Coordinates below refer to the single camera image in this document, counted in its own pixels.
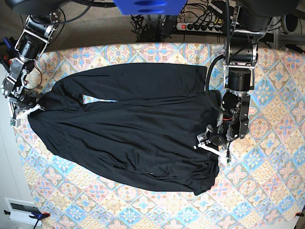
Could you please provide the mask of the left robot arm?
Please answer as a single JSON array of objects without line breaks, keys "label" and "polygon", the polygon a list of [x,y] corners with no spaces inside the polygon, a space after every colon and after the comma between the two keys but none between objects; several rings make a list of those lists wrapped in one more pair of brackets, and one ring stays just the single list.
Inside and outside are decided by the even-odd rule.
[{"label": "left robot arm", "polygon": [[[249,131],[249,91],[254,89],[255,66],[259,56],[259,40],[270,31],[274,18],[296,15],[298,0],[238,0],[237,15],[231,16],[230,3],[225,1],[226,41],[224,53],[216,57],[207,72],[205,91],[213,108],[222,114],[222,123],[198,135],[198,146],[219,156],[224,165],[231,161],[230,153],[220,153],[209,143],[226,150],[232,141],[243,139]],[[224,60],[224,88],[222,103],[214,101],[209,89],[213,67]]]}]

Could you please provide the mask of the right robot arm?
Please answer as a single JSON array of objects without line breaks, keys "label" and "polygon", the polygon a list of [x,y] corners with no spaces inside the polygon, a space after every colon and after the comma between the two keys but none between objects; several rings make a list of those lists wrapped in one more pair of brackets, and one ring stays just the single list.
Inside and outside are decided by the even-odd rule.
[{"label": "right robot arm", "polygon": [[24,116],[42,108],[37,104],[39,93],[27,88],[25,79],[49,46],[61,21],[59,9],[66,1],[7,0],[5,3],[13,12],[27,15],[19,39],[14,44],[4,40],[13,54],[13,60],[4,64],[8,75],[0,87],[1,93],[8,99],[10,125],[18,127]]}]

